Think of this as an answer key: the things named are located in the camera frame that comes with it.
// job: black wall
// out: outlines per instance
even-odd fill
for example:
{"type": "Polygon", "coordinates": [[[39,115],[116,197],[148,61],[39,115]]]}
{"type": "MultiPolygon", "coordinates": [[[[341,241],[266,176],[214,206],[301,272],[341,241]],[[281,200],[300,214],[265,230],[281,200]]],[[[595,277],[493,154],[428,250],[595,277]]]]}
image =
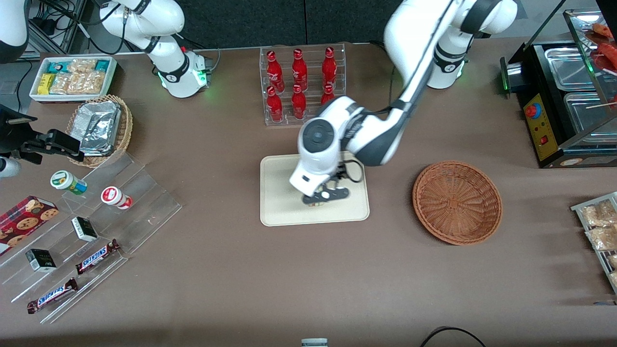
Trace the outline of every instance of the black wall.
{"type": "Polygon", "coordinates": [[[182,35],[206,48],[383,40],[401,0],[176,0],[182,35]]]}

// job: small bottle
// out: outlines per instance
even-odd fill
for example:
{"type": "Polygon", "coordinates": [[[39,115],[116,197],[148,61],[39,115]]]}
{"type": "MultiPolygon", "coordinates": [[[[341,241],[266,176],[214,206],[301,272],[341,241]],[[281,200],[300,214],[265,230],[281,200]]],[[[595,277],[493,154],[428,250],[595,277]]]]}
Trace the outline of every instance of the small bottle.
{"type": "Polygon", "coordinates": [[[326,102],[334,99],[334,94],[333,94],[333,90],[334,88],[332,88],[332,85],[326,85],[325,88],[323,88],[323,95],[321,96],[321,104],[325,104],[326,102]]]}
{"type": "Polygon", "coordinates": [[[266,56],[268,57],[268,79],[270,80],[270,84],[275,88],[276,93],[281,94],[285,90],[281,64],[276,61],[276,54],[274,51],[268,51],[266,56]]]}
{"type": "Polygon", "coordinates": [[[334,60],[334,48],[326,48],[326,59],[321,65],[321,73],[323,75],[323,87],[332,85],[336,89],[336,60],[334,60]]]}
{"type": "Polygon", "coordinates": [[[111,206],[115,206],[121,210],[128,209],[133,205],[133,198],[122,193],[114,186],[108,186],[101,193],[101,200],[111,206]]]}
{"type": "Polygon", "coordinates": [[[298,84],[294,85],[294,95],[291,96],[291,104],[294,106],[294,117],[296,119],[304,119],[304,114],[307,110],[307,98],[302,92],[302,87],[298,84]]]}
{"type": "Polygon", "coordinates": [[[294,63],[291,64],[291,70],[294,73],[294,83],[302,87],[302,91],[306,91],[309,88],[309,76],[307,63],[302,58],[302,50],[294,49],[294,63]]]}
{"type": "Polygon", "coordinates": [[[266,91],[268,92],[268,99],[266,102],[268,104],[268,110],[270,111],[272,122],[280,123],[283,121],[283,103],[281,102],[281,98],[276,95],[276,91],[273,86],[268,86],[266,91]]]}
{"type": "Polygon", "coordinates": [[[82,195],[88,189],[86,182],[66,170],[60,170],[51,175],[49,182],[55,189],[68,190],[75,195],[82,195]]]}

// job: small black box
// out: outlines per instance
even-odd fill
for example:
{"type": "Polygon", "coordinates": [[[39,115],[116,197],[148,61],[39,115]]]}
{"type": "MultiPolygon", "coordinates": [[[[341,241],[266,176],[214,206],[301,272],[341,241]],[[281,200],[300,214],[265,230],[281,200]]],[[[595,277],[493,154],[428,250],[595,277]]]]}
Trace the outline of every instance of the small black box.
{"type": "Polygon", "coordinates": [[[38,272],[52,272],[56,269],[54,260],[51,259],[51,254],[45,249],[35,249],[26,252],[26,258],[30,262],[30,266],[34,271],[38,272]]]}
{"type": "Polygon", "coordinates": [[[80,239],[87,242],[92,242],[98,237],[88,219],[75,217],[71,220],[71,223],[73,224],[73,229],[75,229],[75,232],[77,233],[77,237],[80,239]]]}

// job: snickers bar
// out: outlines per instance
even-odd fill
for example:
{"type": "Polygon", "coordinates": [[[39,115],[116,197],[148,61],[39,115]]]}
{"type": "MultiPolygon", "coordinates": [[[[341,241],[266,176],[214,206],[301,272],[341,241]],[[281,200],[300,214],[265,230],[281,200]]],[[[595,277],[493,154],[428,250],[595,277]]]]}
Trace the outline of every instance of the snickers bar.
{"type": "Polygon", "coordinates": [[[78,290],[79,287],[77,286],[77,282],[74,278],[71,278],[63,286],[59,286],[55,290],[50,291],[46,295],[40,297],[39,300],[30,301],[28,303],[28,313],[33,314],[42,309],[43,306],[51,303],[52,301],[58,300],[61,296],[78,290]]]}
{"type": "Polygon", "coordinates": [[[96,253],[81,262],[81,264],[77,264],[75,266],[77,268],[77,274],[83,274],[84,272],[98,264],[101,260],[112,254],[113,251],[118,248],[120,248],[120,246],[118,245],[116,240],[113,239],[110,243],[107,243],[105,247],[99,249],[96,253]]]}

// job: beige tray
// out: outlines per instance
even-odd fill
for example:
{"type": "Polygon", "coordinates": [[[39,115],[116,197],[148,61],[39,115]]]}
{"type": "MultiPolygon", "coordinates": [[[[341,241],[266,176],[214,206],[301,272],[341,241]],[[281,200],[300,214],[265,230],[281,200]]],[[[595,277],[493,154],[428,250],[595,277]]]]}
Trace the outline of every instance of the beige tray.
{"type": "MultiPolygon", "coordinates": [[[[302,193],[290,183],[289,177],[296,168],[299,154],[270,156],[261,163],[261,220],[267,227],[279,225],[317,224],[365,220],[369,215],[366,180],[354,183],[341,180],[339,185],[349,189],[349,197],[317,207],[308,207],[302,202],[302,193]]],[[[349,152],[344,160],[354,159],[349,152]]],[[[347,166],[352,178],[364,174],[364,167],[347,166]]]]}

